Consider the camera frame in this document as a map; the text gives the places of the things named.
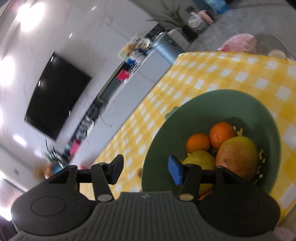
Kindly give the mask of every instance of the checkered tablecloth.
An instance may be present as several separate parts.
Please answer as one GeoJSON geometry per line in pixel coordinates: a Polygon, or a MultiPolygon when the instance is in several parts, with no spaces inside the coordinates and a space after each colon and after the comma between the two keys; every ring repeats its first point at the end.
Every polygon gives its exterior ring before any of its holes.
{"type": "MultiPolygon", "coordinates": [[[[136,171],[143,166],[152,139],[165,122],[165,114],[216,89],[246,92],[260,100],[275,118],[282,151],[271,196],[281,207],[281,218],[287,214],[296,203],[296,63],[245,53],[179,55],[96,159],[96,163],[110,162],[117,154],[124,155],[121,177],[111,186],[115,197],[121,191],[141,190],[136,171]]],[[[91,187],[81,188],[82,193],[87,190],[91,187]]]]}

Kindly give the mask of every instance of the floor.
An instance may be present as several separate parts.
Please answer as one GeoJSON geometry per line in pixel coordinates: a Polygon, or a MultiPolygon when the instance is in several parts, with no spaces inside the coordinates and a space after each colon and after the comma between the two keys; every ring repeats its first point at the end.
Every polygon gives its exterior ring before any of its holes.
{"type": "Polygon", "coordinates": [[[296,10],[285,0],[243,0],[219,16],[187,51],[215,51],[235,34],[274,35],[292,55],[296,55],[296,10]]]}

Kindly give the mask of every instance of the tangerine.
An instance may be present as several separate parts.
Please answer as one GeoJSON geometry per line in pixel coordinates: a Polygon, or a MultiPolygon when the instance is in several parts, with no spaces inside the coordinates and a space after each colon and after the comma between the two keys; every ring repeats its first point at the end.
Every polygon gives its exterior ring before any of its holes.
{"type": "Polygon", "coordinates": [[[194,153],[199,150],[209,151],[211,142],[209,137],[203,133],[197,133],[188,138],[186,142],[187,153],[194,153]]]}
{"type": "Polygon", "coordinates": [[[219,149],[224,141],[235,136],[235,130],[228,122],[217,123],[210,130],[210,141],[216,149],[219,149]]]}

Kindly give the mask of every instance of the cylindrical silver trash can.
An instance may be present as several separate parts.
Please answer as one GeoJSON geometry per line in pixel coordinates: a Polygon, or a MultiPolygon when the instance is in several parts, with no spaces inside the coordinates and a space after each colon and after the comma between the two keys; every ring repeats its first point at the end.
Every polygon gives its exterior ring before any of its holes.
{"type": "Polygon", "coordinates": [[[166,33],[161,33],[152,43],[152,48],[171,65],[174,64],[179,54],[184,53],[184,50],[170,38],[166,33]]]}

